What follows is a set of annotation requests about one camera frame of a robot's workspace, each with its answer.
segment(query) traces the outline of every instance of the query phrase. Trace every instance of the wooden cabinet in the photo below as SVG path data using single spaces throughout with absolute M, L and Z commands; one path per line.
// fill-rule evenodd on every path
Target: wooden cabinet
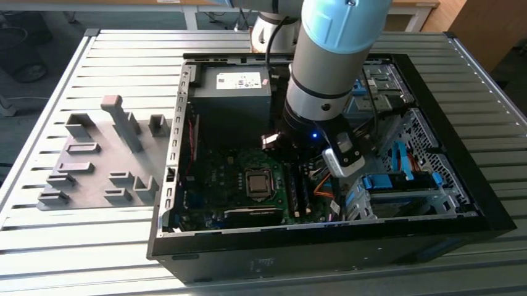
M 440 0 L 421 31 L 450 31 L 488 72 L 527 34 L 525 0 Z

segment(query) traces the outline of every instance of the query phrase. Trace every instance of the aluminum slotted table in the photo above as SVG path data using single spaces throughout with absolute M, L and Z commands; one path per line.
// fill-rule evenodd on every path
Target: aluminum slotted table
M 422 265 L 185 287 L 145 259 L 150 207 L 38 211 L 67 115 L 97 120 L 101 96 L 119 94 L 137 120 L 171 118 L 182 53 L 248 52 L 248 39 L 242 32 L 118 30 L 82 38 L 0 190 L 0 292 L 527 295 L 527 121 L 458 41 L 442 34 L 386 33 L 373 52 L 409 55 L 514 219 L 506 235 Z

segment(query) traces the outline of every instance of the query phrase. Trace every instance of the black case frame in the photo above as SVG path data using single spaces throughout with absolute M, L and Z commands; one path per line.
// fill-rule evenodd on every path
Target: black case frame
M 185 63 L 250 65 L 262 54 L 183 54 Z M 397 67 L 424 115 L 441 153 L 478 216 L 450 220 L 392 221 L 381 224 L 155 237 L 159 197 L 153 206 L 146 257 L 157 260 L 182 282 L 265 278 L 284 274 L 344 271 L 432 260 L 460 246 L 489 239 L 514 229 L 514 224 L 472 160 L 433 95 L 406 55 L 369 54 L 389 59 Z M 273 64 L 292 55 L 272 54 Z

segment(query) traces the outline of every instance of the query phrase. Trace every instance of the power supply label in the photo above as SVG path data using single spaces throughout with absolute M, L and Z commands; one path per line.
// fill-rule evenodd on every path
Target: power supply label
M 261 88 L 258 72 L 218 73 L 216 75 L 216 89 Z

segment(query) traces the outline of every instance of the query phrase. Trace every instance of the sticker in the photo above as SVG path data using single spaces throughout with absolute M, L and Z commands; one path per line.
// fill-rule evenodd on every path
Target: sticker
M 340 206 L 336 204 L 333 200 L 330 201 L 329 208 L 336 214 L 340 214 Z
M 250 272 L 260 273 L 274 263 L 274 258 L 253 259 L 250 261 Z
M 216 75 L 216 89 L 261 88 L 258 72 L 218 73 Z

